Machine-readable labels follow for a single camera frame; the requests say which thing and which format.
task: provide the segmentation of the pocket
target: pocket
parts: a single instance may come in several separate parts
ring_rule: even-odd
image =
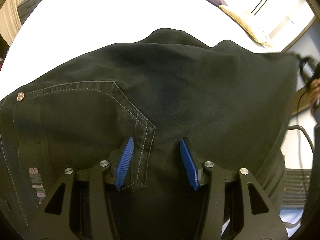
[[[125,136],[133,137],[134,153],[123,189],[145,187],[155,127],[115,82],[21,92],[24,99],[16,104],[13,122],[21,172],[36,205],[66,168],[82,170],[106,160]]]

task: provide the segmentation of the triangular cutout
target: triangular cutout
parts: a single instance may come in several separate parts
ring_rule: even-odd
[[[268,213],[269,208],[253,184],[248,184],[252,215]]]
[[[62,183],[45,207],[44,212],[55,215],[61,214],[65,189],[66,184]]]

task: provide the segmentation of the blue object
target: blue object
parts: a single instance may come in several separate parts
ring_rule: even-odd
[[[180,154],[188,175],[189,183],[194,190],[198,190],[200,184],[198,182],[197,169],[184,139],[180,140]]]
[[[125,179],[125,176],[127,175],[130,161],[132,158],[133,148],[134,148],[133,138],[130,137],[122,153],[121,160],[117,168],[116,182],[115,182],[116,190],[119,190],[120,187],[124,184],[124,179]]]

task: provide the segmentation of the dark denim jacket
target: dark denim jacket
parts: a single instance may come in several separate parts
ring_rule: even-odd
[[[182,137],[202,160],[248,168],[279,209],[298,64],[171,29],[64,63],[0,103],[0,209],[23,234],[67,167],[90,168],[127,135],[132,162],[111,197],[121,239],[193,239],[203,193],[188,184]]]

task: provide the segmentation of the white tabletop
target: white tabletop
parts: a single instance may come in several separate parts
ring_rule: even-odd
[[[0,99],[84,53],[137,42],[159,28],[183,30],[210,47],[232,40],[266,52],[206,0],[42,0],[26,20],[0,72]]]

